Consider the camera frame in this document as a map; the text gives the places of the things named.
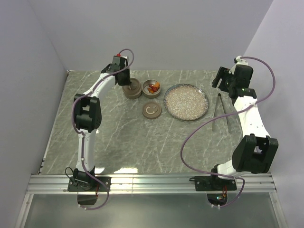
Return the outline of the orange red meat piece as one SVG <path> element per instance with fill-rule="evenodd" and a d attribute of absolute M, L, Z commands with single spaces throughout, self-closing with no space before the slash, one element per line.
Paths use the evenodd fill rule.
<path fill-rule="evenodd" d="M 153 92 L 156 92 L 156 91 L 158 90 L 158 87 L 155 86 L 155 85 L 153 85 L 153 84 L 149 85 L 149 87 L 151 88 L 151 90 L 152 90 Z"/>

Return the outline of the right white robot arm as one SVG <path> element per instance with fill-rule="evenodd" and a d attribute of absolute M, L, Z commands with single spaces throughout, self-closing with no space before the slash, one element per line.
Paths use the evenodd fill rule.
<path fill-rule="evenodd" d="M 209 184 L 215 190 L 225 186 L 230 178 L 247 173 L 268 173 L 279 146 L 262 122 L 255 90 L 249 88 L 253 72 L 252 67 L 243 64 L 236 64 L 232 69 L 221 66 L 212 82 L 212 87 L 227 92 L 231 98 L 243 134 L 231 160 L 215 166 L 217 173 L 209 178 Z"/>

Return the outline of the orange fried nugget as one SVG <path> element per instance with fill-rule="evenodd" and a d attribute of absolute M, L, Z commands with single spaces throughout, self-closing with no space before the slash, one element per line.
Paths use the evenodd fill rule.
<path fill-rule="evenodd" d="M 156 87 L 157 89 L 159 89 L 159 88 L 160 88 L 160 83 L 159 83 L 159 82 L 156 82 L 156 83 L 154 84 L 154 87 Z"/>

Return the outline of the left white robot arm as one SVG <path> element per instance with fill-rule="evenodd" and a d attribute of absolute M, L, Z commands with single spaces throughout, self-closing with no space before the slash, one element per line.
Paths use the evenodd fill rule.
<path fill-rule="evenodd" d="M 72 126 L 78 135 L 78 158 L 70 183 L 83 191 L 109 191 L 107 183 L 95 176 L 94 144 L 102 122 L 101 102 L 115 85 L 130 86 L 130 64 L 124 57 L 113 60 L 84 93 L 76 94 L 72 105 Z"/>

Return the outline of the brown lid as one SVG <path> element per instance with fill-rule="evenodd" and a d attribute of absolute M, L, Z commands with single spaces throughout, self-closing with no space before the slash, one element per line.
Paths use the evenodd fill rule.
<path fill-rule="evenodd" d="M 161 113 L 162 107 L 156 102 L 147 102 L 142 107 L 142 114 L 147 119 L 156 119 Z"/>
<path fill-rule="evenodd" d="M 130 90 L 140 90 L 140 89 L 142 89 L 141 83 L 138 79 L 130 78 L 130 81 L 131 81 L 131 84 L 122 86 L 122 90 L 123 89 L 130 89 Z"/>

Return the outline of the metal tongs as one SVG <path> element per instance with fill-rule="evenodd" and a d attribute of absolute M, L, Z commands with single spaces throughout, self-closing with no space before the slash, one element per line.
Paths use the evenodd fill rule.
<path fill-rule="evenodd" d="M 227 114 L 227 109 L 226 109 L 226 106 L 224 104 L 221 93 L 218 93 L 217 98 L 216 98 L 213 117 L 216 117 L 220 114 Z M 225 119 L 226 119 L 227 131 L 228 131 L 228 133 L 232 133 L 233 132 L 232 118 L 229 117 L 229 116 L 226 116 Z"/>

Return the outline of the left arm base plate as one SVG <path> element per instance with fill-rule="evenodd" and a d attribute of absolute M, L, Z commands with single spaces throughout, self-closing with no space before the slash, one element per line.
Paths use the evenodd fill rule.
<path fill-rule="evenodd" d="M 100 184 L 98 181 L 91 180 L 90 183 L 86 183 L 83 181 L 79 180 L 74 180 L 71 178 L 67 191 L 68 192 L 93 192 L 93 191 L 98 191 L 98 192 L 106 192 L 110 189 L 111 185 L 111 177 L 97 177 L 99 181 L 101 181 L 105 186 Z"/>

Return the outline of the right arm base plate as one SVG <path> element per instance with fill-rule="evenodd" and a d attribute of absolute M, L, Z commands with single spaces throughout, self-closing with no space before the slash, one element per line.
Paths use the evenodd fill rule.
<path fill-rule="evenodd" d="M 237 185 L 234 180 L 222 179 L 216 175 L 194 176 L 189 178 L 189 181 L 194 182 L 196 191 L 237 190 Z"/>

